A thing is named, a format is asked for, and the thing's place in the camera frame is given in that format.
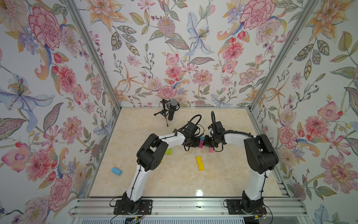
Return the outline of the lime green block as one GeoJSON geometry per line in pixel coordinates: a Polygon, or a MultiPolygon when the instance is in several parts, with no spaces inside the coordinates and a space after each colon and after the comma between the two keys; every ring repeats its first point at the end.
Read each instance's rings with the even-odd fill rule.
{"type": "Polygon", "coordinates": [[[167,149],[166,152],[165,152],[166,155],[171,155],[172,154],[172,149],[167,149]]]}

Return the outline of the yellow block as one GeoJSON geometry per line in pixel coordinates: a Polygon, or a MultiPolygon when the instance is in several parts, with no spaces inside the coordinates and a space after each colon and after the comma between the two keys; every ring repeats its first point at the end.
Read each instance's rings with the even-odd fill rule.
{"type": "Polygon", "coordinates": [[[197,156],[196,161],[197,161],[199,171],[203,171],[205,168],[204,168],[202,158],[200,156],[197,156]]]}

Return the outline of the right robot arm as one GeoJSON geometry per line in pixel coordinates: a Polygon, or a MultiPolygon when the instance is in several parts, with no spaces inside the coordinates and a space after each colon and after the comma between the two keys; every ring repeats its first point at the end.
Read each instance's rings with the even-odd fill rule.
{"type": "Polygon", "coordinates": [[[228,199],[224,202],[230,215],[266,215],[263,192],[266,180],[279,163],[279,158],[264,134],[252,135],[241,131],[225,130],[220,121],[213,121],[208,127],[203,145],[235,145],[245,149],[247,163],[251,168],[249,182],[241,199],[228,199]]]}

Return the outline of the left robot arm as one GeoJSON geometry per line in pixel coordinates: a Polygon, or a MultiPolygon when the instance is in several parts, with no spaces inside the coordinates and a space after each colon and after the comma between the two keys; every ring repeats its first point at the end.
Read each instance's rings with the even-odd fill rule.
{"type": "Polygon", "coordinates": [[[136,173],[130,187],[122,196],[122,202],[130,213],[138,210],[146,182],[151,172],[161,164],[167,150],[176,146],[183,146],[185,150],[198,147],[201,136],[199,125],[192,122],[175,129],[169,135],[149,135],[137,152],[136,173]]]}

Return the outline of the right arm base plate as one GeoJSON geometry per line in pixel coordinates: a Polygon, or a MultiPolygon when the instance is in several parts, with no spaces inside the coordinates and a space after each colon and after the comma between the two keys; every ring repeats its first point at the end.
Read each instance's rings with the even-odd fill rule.
{"type": "Polygon", "coordinates": [[[259,199],[251,201],[245,198],[242,199],[225,199],[223,202],[227,208],[229,215],[266,215],[266,207],[263,200],[259,199]]]}

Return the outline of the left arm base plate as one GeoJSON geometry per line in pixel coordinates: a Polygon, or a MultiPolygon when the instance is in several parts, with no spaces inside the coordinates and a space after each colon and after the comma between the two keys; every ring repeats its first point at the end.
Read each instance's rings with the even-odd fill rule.
{"type": "Polygon", "coordinates": [[[137,202],[125,202],[117,200],[114,215],[151,215],[153,209],[152,200],[139,200],[137,202]]]}

